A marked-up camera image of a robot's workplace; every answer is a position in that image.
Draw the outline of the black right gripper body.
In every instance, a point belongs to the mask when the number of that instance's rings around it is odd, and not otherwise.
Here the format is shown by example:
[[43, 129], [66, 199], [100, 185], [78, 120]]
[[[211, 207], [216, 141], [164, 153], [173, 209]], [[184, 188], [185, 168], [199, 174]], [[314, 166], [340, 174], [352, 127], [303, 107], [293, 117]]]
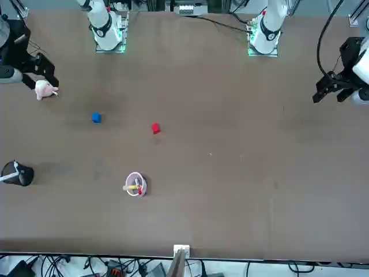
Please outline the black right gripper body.
[[28, 52], [31, 31], [21, 20], [1, 17], [1, 66], [36, 73], [37, 58]]

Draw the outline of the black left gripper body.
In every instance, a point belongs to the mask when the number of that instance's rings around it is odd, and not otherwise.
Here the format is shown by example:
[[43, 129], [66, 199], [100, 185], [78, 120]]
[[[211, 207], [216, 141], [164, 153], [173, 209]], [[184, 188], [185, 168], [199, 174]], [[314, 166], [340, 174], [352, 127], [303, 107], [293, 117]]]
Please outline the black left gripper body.
[[343, 70], [337, 74], [328, 72], [330, 86], [334, 89], [361, 88], [364, 81], [353, 72], [353, 67], [359, 59], [360, 48], [364, 37], [349, 37], [340, 47]]

